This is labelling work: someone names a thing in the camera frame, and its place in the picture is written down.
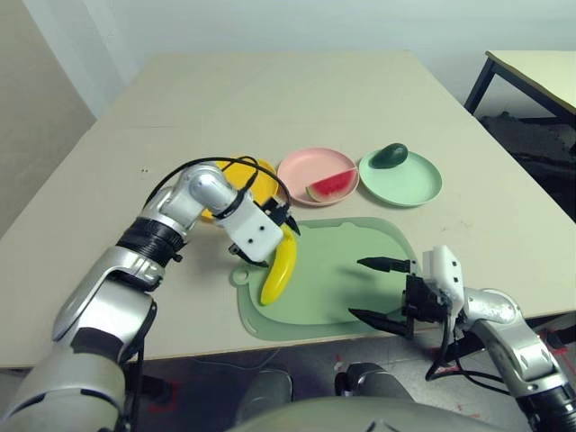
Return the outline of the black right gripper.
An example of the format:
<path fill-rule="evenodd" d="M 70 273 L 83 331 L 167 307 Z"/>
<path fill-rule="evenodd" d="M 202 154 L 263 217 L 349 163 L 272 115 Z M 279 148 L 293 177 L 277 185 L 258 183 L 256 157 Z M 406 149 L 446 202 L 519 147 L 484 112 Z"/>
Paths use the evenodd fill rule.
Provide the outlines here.
<path fill-rule="evenodd" d="M 348 311 L 357 319 L 373 329 L 408 339 L 413 339 L 416 321 L 446 323 L 448 308 L 442 303 L 440 295 L 434 293 L 424 279 L 416 275 L 416 262 L 414 260 L 376 256 L 361 258 L 356 262 L 361 266 L 377 271 L 394 271 L 407 274 L 400 308 L 401 314 L 405 318 L 405 324 L 389 319 L 380 312 L 349 308 Z"/>

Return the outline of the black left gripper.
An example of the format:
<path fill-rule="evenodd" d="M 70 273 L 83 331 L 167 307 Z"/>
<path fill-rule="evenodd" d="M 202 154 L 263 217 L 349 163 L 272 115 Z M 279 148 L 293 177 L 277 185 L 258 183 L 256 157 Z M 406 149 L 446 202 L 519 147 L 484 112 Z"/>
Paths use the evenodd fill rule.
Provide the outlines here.
<path fill-rule="evenodd" d="M 290 206 L 283 202 L 278 202 L 274 197 L 268 198 L 262 204 L 262 211 L 271 219 L 276 225 L 283 225 L 285 224 L 287 227 L 290 228 L 292 232 L 296 235 L 300 236 L 301 232 L 299 226 L 294 219 L 294 217 L 290 214 Z M 232 244 L 229 247 L 229 252 L 233 256 L 237 256 L 241 258 L 243 261 L 248 263 L 252 266 L 267 268 L 269 264 L 265 260 L 254 261 L 248 257 L 248 255 L 242 251 L 236 244 Z"/>

